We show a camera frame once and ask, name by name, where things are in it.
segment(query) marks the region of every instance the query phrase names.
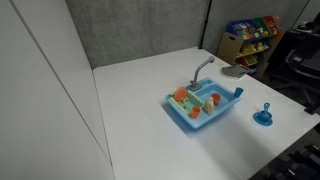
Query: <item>toy fruit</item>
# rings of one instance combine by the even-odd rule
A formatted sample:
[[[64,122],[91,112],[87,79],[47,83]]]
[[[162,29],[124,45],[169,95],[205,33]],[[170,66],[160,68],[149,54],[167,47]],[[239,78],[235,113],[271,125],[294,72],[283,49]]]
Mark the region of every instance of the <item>toy fruit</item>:
[[[273,17],[273,20],[274,20],[275,22],[277,22],[277,21],[279,21],[279,17],[278,17],[278,16]]]
[[[256,45],[255,45],[255,43],[254,42],[252,42],[251,43],[251,48],[253,49],[253,51],[257,51],[257,49],[256,49],[256,47],[255,47]]]
[[[182,100],[184,100],[187,97],[188,91],[185,87],[179,87],[176,92],[174,93],[174,100],[176,102],[181,102]]]
[[[257,48],[258,51],[263,50],[262,42],[258,42],[258,43],[257,43],[257,46],[258,46],[258,48]]]
[[[207,101],[204,103],[203,105],[203,110],[205,113],[207,113],[208,115],[210,115],[213,112],[214,109],[214,102],[213,102],[213,98],[209,97],[207,99]]]
[[[263,31],[263,36],[268,36],[268,35],[269,35],[268,31]]]
[[[248,49],[245,47],[240,48],[240,54],[246,54],[248,52]]]

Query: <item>wooden shelf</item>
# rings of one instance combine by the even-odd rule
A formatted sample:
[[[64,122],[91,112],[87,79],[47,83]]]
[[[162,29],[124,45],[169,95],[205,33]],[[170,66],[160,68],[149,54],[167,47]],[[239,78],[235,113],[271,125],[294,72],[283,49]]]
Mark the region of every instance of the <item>wooden shelf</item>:
[[[263,57],[264,60],[257,62],[255,64],[257,68],[257,74],[255,75],[255,78],[261,78],[268,67],[269,57],[273,53],[274,49],[277,47],[284,33],[285,33],[285,29],[278,28],[278,32],[275,35],[269,35],[269,36],[261,37],[258,39],[245,40],[240,36],[231,34],[229,32],[224,32],[220,41],[217,56],[223,61],[232,65],[232,64],[235,64],[236,60],[239,58],[244,58],[246,56],[261,53],[261,56]],[[249,51],[247,54],[240,54],[240,55],[238,54],[240,51],[240,48],[248,45],[252,41],[258,41],[262,39],[265,39],[265,41],[268,42],[268,44],[270,45],[268,48],[260,51],[254,51],[254,52]]]

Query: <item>white wall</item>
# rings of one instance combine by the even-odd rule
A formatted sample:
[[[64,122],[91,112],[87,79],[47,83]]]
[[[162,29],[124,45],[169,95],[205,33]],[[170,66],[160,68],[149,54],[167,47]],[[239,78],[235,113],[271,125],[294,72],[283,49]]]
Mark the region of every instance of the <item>white wall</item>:
[[[1,180],[114,180],[8,0],[0,1],[0,146]]]
[[[109,157],[95,83],[64,0],[12,0]]]

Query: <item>toy sink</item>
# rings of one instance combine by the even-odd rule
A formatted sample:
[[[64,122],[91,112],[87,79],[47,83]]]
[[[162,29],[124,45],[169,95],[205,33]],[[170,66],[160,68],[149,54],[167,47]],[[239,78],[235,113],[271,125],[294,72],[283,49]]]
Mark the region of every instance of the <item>toy sink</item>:
[[[210,78],[200,80],[199,83],[201,84],[202,88],[195,92],[190,91],[190,85],[186,87],[186,89],[188,90],[188,97],[186,98],[187,102],[176,102],[173,98],[174,93],[168,94],[165,97],[172,109],[192,129],[198,129],[209,121],[214,120],[221,113],[240,101],[240,98],[234,97],[234,92],[228,90],[227,88],[223,87]],[[208,115],[203,111],[202,105],[211,96],[211,94],[214,93],[220,94],[220,103],[218,106],[214,107],[213,113]],[[193,105],[200,106],[201,108],[201,112],[197,119],[192,119],[189,116],[190,109]]]

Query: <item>gray wall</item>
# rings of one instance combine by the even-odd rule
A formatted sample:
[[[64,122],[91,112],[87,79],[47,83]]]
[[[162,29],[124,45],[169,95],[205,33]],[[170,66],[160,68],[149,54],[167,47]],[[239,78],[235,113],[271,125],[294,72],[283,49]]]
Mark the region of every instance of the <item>gray wall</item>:
[[[66,0],[91,67],[197,46],[209,0]],[[290,28],[307,0],[213,0],[204,49],[231,20],[274,15]]]

